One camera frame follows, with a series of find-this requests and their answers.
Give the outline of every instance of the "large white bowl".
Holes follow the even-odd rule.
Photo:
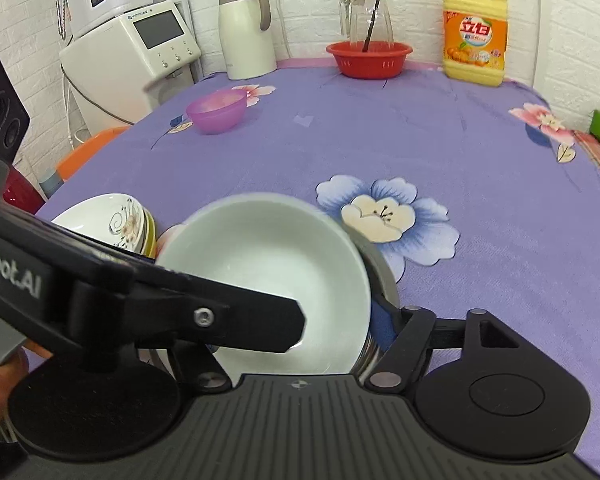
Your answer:
[[[144,209],[122,193],[95,196],[74,205],[52,222],[100,242],[139,252],[144,242]]]
[[[256,193],[214,202],[187,220],[157,263],[300,304],[306,327],[286,353],[218,349],[234,384],[243,373],[348,373],[365,344],[371,294],[362,258],[336,222],[301,200]]]

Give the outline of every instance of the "orange label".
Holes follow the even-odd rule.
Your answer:
[[[445,10],[444,59],[504,69],[507,22]]]

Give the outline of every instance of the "purple bowl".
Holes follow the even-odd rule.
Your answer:
[[[218,90],[187,106],[187,115],[206,134],[220,134],[235,126],[247,109],[246,90]]]

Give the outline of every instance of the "yellow dish soap bottle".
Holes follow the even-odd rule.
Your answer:
[[[488,86],[504,79],[507,0],[445,0],[446,75]]]

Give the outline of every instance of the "table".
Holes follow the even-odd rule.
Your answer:
[[[543,99],[437,70],[364,81],[286,69],[249,83],[254,104],[232,131],[203,136],[183,116],[234,85],[217,74],[104,147],[39,215],[124,192],[161,232],[253,191],[345,215],[385,255],[402,304],[439,317],[488,309],[579,378],[592,412],[578,455],[600,471],[600,172]]]

